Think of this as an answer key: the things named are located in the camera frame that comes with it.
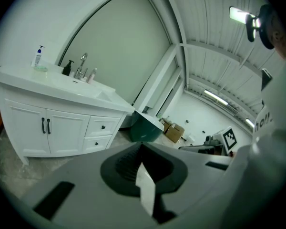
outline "cabinet handle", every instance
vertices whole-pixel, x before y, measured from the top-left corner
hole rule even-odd
[[[50,119],[47,119],[47,122],[48,122],[48,134],[51,134],[51,132],[50,132],[50,125],[49,125]]]
[[[46,134],[46,132],[45,132],[45,130],[44,130],[44,125],[43,125],[44,118],[41,118],[41,121],[42,121],[42,124],[41,124],[41,126],[42,126],[42,133]]]

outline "chrome faucet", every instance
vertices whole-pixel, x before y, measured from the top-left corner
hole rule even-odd
[[[86,70],[85,70],[84,72],[82,72],[82,66],[84,65],[84,63],[85,63],[87,57],[88,57],[88,53],[85,52],[84,55],[81,57],[82,63],[81,63],[81,65],[77,68],[77,71],[76,71],[76,73],[75,73],[75,75],[74,75],[74,78],[75,78],[75,79],[80,79],[80,78],[84,78],[84,77],[85,77],[85,74],[86,74],[88,68],[86,68]]]

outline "cardboard box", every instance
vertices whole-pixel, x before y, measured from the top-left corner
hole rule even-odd
[[[179,125],[177,125],[176,123],[174,123],[174,124],[172,124],[169,128],[168,128],[168,130],[167,130],[167,132],[166,132],[166,136],[170,139],[170,140],[172,140],[174,143],[177,143],[178,142],[178,140],[181,138],[181,136],[183,135],[183,133],[184,133],[184,129],[181,127],[181,126],[179,126]]]
[[[166,119],[162,119],[160,122],[164,125],[163,133],[166,133],[168,128],[173,124],[172,122],[170,122],[169,120],[166,120]]]

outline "tiled floor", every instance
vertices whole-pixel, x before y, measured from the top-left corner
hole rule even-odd
[[[119,131],[110,148],[130,142],[127,131]],[[161,134],[155,143],[172,148],[185,146],[183,141],[175,144],[164,134]],[[3,130],[0,135],[0,185],[3,189],[10,191],[20,198],[40,179],[43,179],[45,176],[66,164],[73,158],[73,156],[59,158],[29,157],[30,164],[25,166],[18,158],[5,130]]]

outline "bathroom vanity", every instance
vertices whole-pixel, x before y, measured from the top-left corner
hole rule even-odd
[[[108,148],[134,108],[115,89],[33,67],[0,67],[0,111],[11,144],[26,157],[61,157]]]

